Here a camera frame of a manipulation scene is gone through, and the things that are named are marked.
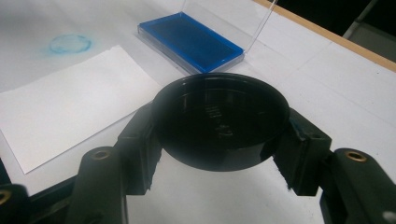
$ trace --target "clear plastic case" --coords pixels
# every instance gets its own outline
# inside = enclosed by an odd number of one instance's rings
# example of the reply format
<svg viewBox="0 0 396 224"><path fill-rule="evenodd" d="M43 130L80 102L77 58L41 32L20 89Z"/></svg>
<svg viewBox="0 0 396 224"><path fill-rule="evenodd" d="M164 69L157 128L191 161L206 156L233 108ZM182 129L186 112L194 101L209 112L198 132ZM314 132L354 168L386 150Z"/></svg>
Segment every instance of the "clear plastic case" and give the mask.
<svg viewBox="0 0 396 224"><path fill-rule="evenodd" d="M266 23L268 7L252 0L153 0L138 33L190 74L222 72L243 61Z"/></svg>

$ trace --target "blue ink stain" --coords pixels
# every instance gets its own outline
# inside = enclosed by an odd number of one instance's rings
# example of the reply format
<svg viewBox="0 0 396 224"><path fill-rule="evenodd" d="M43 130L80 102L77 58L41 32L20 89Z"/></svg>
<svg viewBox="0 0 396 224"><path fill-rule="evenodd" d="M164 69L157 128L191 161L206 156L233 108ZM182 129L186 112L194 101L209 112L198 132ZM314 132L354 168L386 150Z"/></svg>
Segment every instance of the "blue ink stain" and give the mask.
<svg viewBox="0 0 396 224"><path fill-rule="evenodd" d="M83 35L60 35L52 39L50 51L57 54L75 54L90 49L92 42Z"/></svg>

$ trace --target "white paper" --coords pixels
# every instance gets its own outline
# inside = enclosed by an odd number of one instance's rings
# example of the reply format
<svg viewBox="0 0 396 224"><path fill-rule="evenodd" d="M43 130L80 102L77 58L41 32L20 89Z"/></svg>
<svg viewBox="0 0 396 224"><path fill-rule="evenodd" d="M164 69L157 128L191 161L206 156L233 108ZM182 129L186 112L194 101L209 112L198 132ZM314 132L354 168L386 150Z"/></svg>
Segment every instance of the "white paper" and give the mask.
<svg viewBox="0 0 396 224"><path fill-rule="evenodd" d="M0 94L0 128L26 174L150 102L161 89L120 47Z"/></svg>

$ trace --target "white tabletop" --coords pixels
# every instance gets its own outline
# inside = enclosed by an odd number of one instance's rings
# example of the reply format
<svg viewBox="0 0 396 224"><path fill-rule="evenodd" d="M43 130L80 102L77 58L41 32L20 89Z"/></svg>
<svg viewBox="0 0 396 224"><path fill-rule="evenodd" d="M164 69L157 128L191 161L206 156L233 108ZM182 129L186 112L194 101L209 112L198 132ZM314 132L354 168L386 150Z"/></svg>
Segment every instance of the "white tabletop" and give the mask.
<svg viewBox="0 0 396 224"><path fill-rule="evenodd" d="M138 38L136 25L147 15L136 1L0 0L0 92L81 63L116 45L160 85L186 76ZM91 49L50 55L50 41L64 34L87 36L92 40ZM352 147L364 151L396 181L395 72L276 13L245 60L227 72L273 85L290 107L332 138L331 150ZM34 194L75 175L88 150L113 146L131 117L27 175L3 136L0 156L12 182L25 185ZM128 196L128 210L130 223L323 223L319 195L295 196L272 159L244 171L211 173L190 168L163 152L151 191L145 196Z"/></svg>

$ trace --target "brown edge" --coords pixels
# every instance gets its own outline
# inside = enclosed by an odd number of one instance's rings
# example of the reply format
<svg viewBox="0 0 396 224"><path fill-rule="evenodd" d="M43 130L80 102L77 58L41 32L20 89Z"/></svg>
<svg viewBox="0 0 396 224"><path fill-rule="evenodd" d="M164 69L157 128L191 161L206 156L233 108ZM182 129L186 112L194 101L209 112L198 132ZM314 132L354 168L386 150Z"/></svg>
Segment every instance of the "brown edge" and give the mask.
<svg viewBox="0 0 396 224"><path fill-rule="evenodd" d="M269 7L271 6L271 3L268 2L267 0L254 0L255 2L257 2L258 4L265 6L265 7ZM357 54L359 54L360 56L374 62L377 63L385 68L388 68L389 70L396 72L396 63L386 59L368 49L363 48L362 46L359 46L339 35L336 35L316 24L314 24L311 21L308 21L290 11L287 11L285 8L280 7L280 6L275 6L274 7L274 12L276 12L277 14L291 20L294 21L304 27L306 27L307 29L322 35L328 39L330 39L332 42L339 44L341 46L343 46L346 49L349 49Z"/></svg>

